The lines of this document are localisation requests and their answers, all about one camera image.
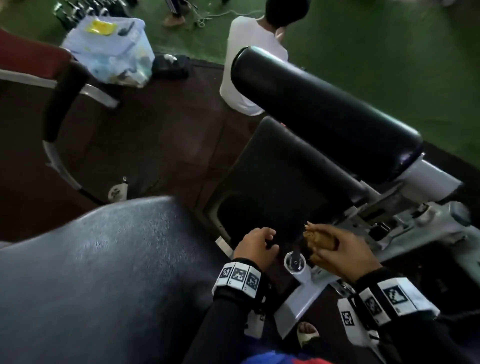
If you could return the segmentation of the right marker wristband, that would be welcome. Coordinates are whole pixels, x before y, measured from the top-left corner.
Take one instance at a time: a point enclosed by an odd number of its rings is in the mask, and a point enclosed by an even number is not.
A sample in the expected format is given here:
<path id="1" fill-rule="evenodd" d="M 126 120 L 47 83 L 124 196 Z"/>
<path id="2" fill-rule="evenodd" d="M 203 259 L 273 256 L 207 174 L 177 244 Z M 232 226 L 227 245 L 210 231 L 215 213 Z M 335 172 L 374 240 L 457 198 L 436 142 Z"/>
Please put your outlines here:
<path id="1" fill-rule="evenodd" d="M 413 338 L 422 324 L 430 324 L 440 310 L 406 277 L 387 276 L 385 269 L 364 276 L 357 292 L 339 299 L 337 307 L 348 340 L 377 350 L 376 341 L 390 341 L 398 349 Z"/>

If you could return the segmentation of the person's left forearm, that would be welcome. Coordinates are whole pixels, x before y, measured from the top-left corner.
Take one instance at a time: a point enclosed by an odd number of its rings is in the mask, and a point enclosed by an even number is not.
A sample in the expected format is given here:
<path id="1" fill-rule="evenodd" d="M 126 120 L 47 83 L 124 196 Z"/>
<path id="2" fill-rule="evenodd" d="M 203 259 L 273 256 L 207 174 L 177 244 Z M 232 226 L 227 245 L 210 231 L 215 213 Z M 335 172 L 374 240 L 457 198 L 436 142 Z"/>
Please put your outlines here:
<path id="1" fill-rule="evenodd" d="M 244 334 L 248 315 L 259 308 L 268 284 L 256 297 L 228 286 L 217 287 L 213 302 L 181 364 L 264 364 L 273 349 Z"/>

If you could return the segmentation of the black roller pad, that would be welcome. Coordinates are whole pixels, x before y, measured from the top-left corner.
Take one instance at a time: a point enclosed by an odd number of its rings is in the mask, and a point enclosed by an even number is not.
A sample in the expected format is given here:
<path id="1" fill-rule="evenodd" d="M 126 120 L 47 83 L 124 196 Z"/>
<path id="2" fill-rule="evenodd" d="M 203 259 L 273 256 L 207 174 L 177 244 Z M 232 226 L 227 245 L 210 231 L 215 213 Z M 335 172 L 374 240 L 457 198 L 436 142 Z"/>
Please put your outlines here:
<path id="1" fill-rule="evenodd" d="M 291 63 L 279 66 L 267 78 L 274 94 L 255 104 L 345 170 L 388 183 L 423 154 L 415 129 Z"/>

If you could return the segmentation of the person's sandalled foot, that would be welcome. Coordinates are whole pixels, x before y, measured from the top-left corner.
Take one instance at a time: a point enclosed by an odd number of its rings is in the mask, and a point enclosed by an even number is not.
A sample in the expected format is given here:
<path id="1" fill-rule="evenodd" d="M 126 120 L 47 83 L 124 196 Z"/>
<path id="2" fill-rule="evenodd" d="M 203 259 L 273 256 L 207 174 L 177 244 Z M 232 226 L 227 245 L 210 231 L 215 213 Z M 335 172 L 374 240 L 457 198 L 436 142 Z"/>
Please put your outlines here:
<path id="1" fill-rule="evenodd" d="M 311 348 L 320 343 L 318 330 L 309 322 L 299 322 L 297 325 L 296 334 L 301 349 Z"/>

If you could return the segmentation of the left marker wristband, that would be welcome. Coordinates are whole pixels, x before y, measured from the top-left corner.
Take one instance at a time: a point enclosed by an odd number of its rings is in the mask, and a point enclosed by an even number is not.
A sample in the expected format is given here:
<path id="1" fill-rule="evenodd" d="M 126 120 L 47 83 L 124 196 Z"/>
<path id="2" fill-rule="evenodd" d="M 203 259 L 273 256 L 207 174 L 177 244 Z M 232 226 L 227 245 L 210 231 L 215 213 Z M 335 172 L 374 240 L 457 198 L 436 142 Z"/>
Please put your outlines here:
<path id="1" fill-rule="evenodd" d="M 262 273 L 252 264 L 233 261 L 224 264 L 212 288 L 213 298 L 233 291 L 243 293 L 251 300 L 257 298 Z"/>

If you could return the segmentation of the black flat machine pad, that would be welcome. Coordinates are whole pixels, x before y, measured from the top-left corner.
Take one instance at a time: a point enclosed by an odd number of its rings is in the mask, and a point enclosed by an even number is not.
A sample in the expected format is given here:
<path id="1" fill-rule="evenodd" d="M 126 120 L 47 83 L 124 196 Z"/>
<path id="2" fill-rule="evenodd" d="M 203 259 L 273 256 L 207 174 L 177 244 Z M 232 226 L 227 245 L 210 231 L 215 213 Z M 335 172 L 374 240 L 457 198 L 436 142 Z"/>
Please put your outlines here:
<path id="1" fill-rule="evenodd" d="M 204 211 L 232 249 L 254 228 L 270 227 L 273 243 L 286 251 L 307 222 L 336 222 L 367 194 L 315 147 L 265 117 Z"/>

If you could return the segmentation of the person's right hand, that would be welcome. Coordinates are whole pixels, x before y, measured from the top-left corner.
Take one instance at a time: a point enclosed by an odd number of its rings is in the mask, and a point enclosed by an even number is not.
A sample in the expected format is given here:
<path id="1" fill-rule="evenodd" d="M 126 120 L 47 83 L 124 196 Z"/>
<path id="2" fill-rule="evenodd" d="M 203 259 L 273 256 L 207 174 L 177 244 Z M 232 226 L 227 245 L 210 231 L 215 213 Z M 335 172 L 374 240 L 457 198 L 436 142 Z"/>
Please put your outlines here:
<path id="1" fill-rule="evenodd" d="M 311 222 L 307 222 L 305 229 L 310 232 L 327 233 L 338 240 L 336 250 L 312 247 L 314 254 L 312 261 L 333 275 L 355 283 L 368 273 L 383 267 L 366 241 L 349 230 Z"/>

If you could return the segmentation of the clear plastic bag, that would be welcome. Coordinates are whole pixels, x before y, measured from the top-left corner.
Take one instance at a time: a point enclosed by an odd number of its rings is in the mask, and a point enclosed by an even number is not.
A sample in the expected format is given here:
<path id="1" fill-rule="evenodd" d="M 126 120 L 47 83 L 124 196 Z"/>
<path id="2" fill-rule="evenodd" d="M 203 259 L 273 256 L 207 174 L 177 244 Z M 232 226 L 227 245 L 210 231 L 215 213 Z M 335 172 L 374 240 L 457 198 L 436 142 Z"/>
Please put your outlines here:
<path id="1" fill-rule="evenodd" d="M 152 77 L 155 55 L 137 18 L 85 16 L 61 47 L 105 84 L 143 88 Z"/>

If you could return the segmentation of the white machine frame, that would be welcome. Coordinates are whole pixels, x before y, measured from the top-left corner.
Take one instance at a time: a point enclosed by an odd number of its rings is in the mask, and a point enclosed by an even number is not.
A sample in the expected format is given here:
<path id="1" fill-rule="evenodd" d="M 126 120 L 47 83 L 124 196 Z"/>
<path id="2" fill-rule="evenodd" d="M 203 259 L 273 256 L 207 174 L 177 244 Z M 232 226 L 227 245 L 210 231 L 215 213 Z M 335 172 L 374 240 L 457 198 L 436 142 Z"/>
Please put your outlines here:
<path id="1" fill-rule="evenodd" d="M 461 188 L 462 182 L 424 160 L 422 154 L 397 177 L 388 190 L 378 192 L 363 180 L 366 201 L 350 207 L 336 222 L 340 228 L 361 235 L 381 261 L 387 261 L 431 243 L 446 246 L 453 261 L 480 289 L 480 223 L 475 227 L 467 206 L 458 201 L 439 203 Z M 309 261 L 303 239 L 293 251 L 306 259 L 305 270 L 294 276 L 299 286 L 274 314 L 282 339 L 300 321 L 329 284 L 347 290 L 347 284 L 334 283 L 338 276 Z"/>

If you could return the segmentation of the person's left hand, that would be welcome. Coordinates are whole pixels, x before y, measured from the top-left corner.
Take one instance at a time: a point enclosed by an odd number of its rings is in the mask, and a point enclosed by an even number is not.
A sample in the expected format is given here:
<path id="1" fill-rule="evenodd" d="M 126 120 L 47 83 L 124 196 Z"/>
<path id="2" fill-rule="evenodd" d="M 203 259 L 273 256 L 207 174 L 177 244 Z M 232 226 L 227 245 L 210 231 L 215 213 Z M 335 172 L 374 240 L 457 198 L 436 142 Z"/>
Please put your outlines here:
<path id="1" fill-rule="evenodd" d="M 244 236 L 233 252 L 233 260 L 243 259 L 254 263 L 261 272 L 274 262 L 266 261 L 266 250 L 270 248 L 276 231 L 270 227 L 255 228 Z"/>

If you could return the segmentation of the dumbbell rack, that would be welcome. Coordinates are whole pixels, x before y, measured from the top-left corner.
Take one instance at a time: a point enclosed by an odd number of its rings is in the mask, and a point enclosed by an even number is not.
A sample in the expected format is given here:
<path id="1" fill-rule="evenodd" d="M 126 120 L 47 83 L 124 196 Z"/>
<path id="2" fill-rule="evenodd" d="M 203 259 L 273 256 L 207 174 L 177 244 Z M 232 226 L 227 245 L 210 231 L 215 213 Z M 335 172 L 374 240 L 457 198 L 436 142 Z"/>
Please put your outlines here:
<path id="1" fill-rule="evenodd" d="M 72 29 L 87 16 L 130 18 L 129 10 L 124 0 L 58 0 L 52 14 L 65 29 Z"/>

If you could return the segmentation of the person's blue red clothing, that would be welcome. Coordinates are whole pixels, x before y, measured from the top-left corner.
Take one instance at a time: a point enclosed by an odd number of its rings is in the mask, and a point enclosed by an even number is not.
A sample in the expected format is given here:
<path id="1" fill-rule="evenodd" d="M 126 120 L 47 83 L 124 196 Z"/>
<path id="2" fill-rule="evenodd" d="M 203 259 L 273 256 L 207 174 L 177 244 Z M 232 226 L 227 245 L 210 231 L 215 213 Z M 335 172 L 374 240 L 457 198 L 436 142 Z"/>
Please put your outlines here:
<path id="1" fill-rule="evenodd" d="M 261 348 L 252 351 L 240 364 L 333 364 L 322 357 L 305 353 L 290 354 L 273 349 Z"/>

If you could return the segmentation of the black bag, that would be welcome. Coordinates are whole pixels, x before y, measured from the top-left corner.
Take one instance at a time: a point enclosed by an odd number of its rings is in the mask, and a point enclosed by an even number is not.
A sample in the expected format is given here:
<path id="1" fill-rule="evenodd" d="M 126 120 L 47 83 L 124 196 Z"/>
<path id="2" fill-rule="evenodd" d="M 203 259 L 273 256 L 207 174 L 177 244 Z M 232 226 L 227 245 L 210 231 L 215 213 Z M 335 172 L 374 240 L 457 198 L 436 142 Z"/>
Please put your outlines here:
<path id="1" fill-rule="evenodd" d="M 188 78 L 192 72 L 189 57 L 183 54 L 158 54 L 152 65 L 152 78 L 177 80 Z"/>

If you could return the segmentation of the marker wristband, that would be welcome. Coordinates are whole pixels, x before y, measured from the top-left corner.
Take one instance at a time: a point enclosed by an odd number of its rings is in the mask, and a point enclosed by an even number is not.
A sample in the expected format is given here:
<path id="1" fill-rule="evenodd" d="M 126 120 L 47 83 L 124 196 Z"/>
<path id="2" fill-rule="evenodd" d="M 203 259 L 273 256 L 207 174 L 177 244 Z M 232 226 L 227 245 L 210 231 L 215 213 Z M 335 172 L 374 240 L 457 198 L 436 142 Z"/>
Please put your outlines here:
<path id="1" fill-rule="evenodd" d="M 257 298 L 262 273 L 252 264 L 233 261 L 224 264 L 212 288 L 213 298 L 233 291 L 243 293 L 251 300 Z"/>
<path id="2" fill-rule="evenodd" d="M 422 324 L 430 324 L 440 310 L 406 277 L 387 276 L 385 269 L 364 276 L 357 292 L 339 299 L 337 307 L 348 340 L 377 350 L 376 341 L 390 341 L 398 349 L 413 338 Z"/>

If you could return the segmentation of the large black seat pad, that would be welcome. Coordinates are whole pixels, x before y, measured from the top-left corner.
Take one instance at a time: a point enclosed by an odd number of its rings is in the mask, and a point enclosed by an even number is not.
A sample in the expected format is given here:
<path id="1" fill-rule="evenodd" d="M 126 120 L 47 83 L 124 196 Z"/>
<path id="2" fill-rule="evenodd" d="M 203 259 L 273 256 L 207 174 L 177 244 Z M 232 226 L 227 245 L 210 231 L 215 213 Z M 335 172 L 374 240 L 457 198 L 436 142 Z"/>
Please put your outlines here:
<path id="1" fill-rule="evenodd" d="M 0 364 L 180 364 L 229 261 L 173 197 L 0 249 Z"/>

